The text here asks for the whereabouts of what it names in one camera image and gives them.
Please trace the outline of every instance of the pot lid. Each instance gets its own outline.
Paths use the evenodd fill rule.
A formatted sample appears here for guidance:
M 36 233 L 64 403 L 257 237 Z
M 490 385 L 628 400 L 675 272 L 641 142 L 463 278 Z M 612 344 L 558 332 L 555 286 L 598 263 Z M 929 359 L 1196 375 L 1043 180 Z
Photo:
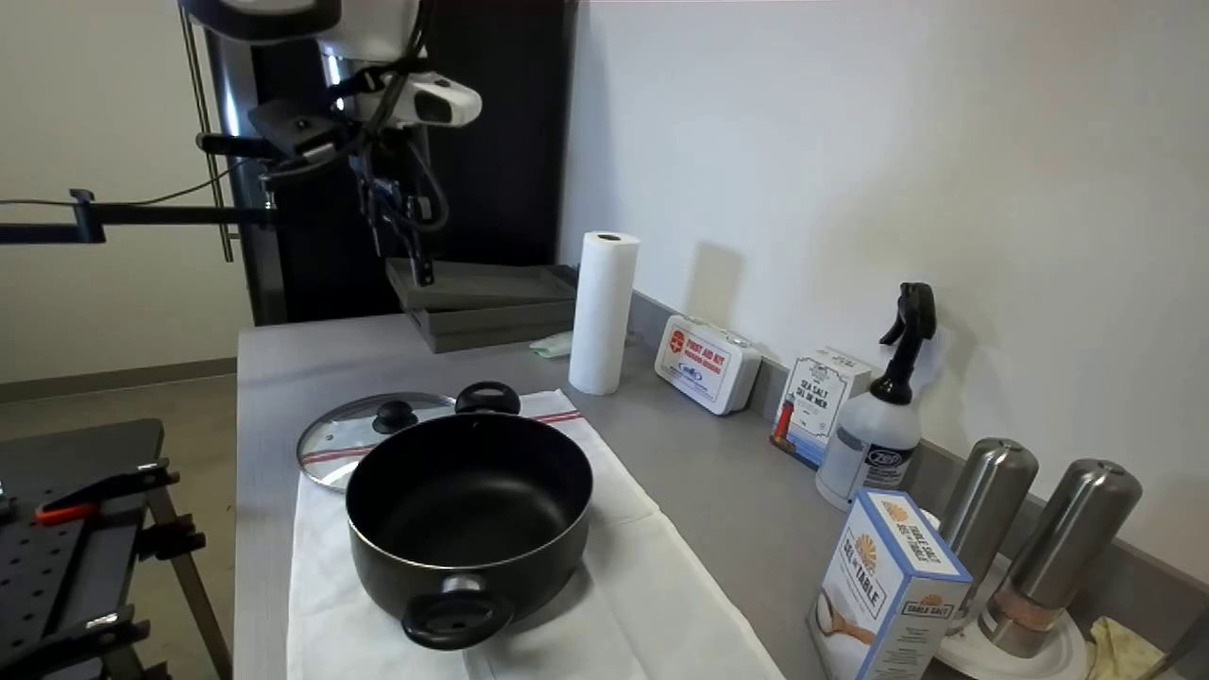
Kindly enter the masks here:
M 452 400 L 434 391 L 373 391 L 346 400 L 303 432 L 300 468 L 319 487 L 345 491 L 354 463 L 379 441 L 442 414 L 452 414 Z

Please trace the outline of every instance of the metal canister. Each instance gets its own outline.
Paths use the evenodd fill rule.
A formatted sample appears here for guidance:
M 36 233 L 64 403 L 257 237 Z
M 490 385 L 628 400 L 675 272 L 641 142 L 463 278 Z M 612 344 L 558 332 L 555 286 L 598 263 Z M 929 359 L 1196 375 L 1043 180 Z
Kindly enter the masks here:
M 971 569 L 971 594 L 987 577 L 997 549 L 1006 543 L 1021 501 L 1035 478 L 1035 457 L 1012 438 L 978 438 L 947 505 L 942 515 L 942 536 Z
M 1009 580 L 978 621 L 987 638 L 1006 655 L 1035 657 L 1137 500 L 1141 485 L 1121 463 L 1072 462 L 1040 516 L 1035 540 L 1015 554 Z

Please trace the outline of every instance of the bottle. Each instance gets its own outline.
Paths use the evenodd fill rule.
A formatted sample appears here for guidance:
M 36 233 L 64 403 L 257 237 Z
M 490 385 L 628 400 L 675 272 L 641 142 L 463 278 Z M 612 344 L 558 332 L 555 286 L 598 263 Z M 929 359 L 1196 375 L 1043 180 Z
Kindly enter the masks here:
M 879 344 L 894 344 L 887 370 L 870 391 L 848 400 L 835 414 L 821 496 L 831 505 L 854 501 L 859 487 L 899 487 L 921 441 L 910 403 L 910 370 L 921 341 L 936 335 L 936 307 L 929 282 L 903 282 L 899 317 Z

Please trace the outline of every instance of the table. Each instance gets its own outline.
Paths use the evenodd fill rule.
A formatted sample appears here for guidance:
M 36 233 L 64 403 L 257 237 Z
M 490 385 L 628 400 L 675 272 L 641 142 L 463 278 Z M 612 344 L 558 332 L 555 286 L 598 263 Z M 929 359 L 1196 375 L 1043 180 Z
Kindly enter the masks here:
M 783 672 L 824 676 L 805 609 L 842 515 L 817 496 L 801 462 L 767 447 L 758 414 L 715 418 L 651 362 L 651 349 L 632 349 L 618 391 L 583 396 L 568 385 L 568 362 L 529 359 L 524 349 L 434 354 L 409 317 L 249 327 L 238 341 L 235 676 L 277 680 L 287 666 L 296 447 L 311 418 L 366 391 L 458 391 L 479 376 L 520 391 L 563 390 Z

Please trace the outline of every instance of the cardboard box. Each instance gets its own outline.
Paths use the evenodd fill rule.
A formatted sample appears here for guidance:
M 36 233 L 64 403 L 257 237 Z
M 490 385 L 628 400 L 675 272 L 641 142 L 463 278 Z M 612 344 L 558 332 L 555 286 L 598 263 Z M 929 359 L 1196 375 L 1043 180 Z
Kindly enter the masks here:
M 728 414 L 751 400 L 758 349 L 724 327 L 671 312 L 654 354 L 654 375 L 705 413 Z
M 871 366 L 848 352 L 811 352 L 790 366 L 771 441 L 821 468 L 842 400 L 864 391 Z
M 903 491 L 859 491 L 810 626 L 831 680 L 913 680 L 971 575 Z

